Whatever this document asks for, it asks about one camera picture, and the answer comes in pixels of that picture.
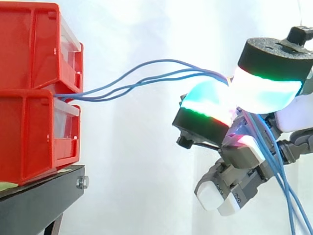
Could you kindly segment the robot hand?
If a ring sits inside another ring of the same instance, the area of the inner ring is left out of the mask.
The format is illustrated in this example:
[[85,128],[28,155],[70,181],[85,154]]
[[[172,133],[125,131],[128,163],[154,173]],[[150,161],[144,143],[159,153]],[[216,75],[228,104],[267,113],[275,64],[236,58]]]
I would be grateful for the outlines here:
[[284,166],[313,151],[313,93],[306,90],[313,53],[310,27],[286,38],[247,39],[230,79],[212,73],[184,95],[173,125],[178,145],[218,152],[197,183],[201,206],[229,216],[276,178],[287,201],[295,198]]

